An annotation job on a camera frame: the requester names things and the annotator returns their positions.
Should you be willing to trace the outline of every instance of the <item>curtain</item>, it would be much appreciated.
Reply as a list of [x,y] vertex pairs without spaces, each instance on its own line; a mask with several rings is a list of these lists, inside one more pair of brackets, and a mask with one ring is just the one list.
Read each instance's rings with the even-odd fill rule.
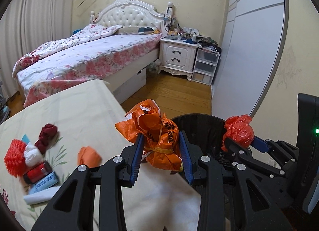
[[11,75],[20,57],[45,42],[71,35],[72,1],[11,1],[0,20],[0,78],[6,99],[18,91]]

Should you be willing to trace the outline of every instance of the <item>metal screw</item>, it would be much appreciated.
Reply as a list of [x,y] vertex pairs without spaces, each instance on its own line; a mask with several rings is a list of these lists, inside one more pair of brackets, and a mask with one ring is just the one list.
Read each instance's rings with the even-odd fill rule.
[[237,164],[237,168],[241,171],[246,169],[246,166],[244,164]]
[[86,169],[87,169],[87,166],[84,165],[84,164],[79,165],[79,167],[78,167],[78,171],[79,171],[79,172],[84,172]]
[[116,156],[113,158],[113,162],[115,163],[120,163],[123,161],[123,158],[121,156]]
[[200,158],[203,162],[209,162],[211,159],[209,158],[209,156],[206,156],[206,155],[203,155],[201,158]]

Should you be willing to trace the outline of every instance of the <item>orange plastic bag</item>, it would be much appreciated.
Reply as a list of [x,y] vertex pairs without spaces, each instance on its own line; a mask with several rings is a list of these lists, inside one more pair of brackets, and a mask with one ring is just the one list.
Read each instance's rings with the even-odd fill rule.
[[146,160],[159,169],[181,171],[182,161],[178,145],[178,127],[160,115],[157,104],[147,99],[136,104],[124,121],[115,124],[116,129],[134,143],[139,133],[144,134]]
[[231,138],[235,142],[239,143],[243,148],[248,148],[253,142],[255,135],[253,128],[249,125],[252,118],[248,115],[233,116],[226,120],[224,128],[227,129],[223,136],[222,150],[228,152],[224,145],[226,138]]

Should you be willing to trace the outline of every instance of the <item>white nightstand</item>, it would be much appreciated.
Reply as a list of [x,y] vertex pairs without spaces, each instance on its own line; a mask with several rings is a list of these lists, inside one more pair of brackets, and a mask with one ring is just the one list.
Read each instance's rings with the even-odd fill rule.
[[159,71],[164,70],[172,75],[187,75],[191,80],[194,59],[198,44],[189,44],[181,40],[161,39]]

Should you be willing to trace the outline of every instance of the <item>red battery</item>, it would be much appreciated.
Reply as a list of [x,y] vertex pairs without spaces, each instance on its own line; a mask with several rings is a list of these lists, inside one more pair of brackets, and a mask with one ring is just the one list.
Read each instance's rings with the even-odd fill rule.
[[23,175],[23,179],[27,184],[33,184],[41,180],[49,173],[52,172],[52,168],[47,161],[43,161],[26,174]]

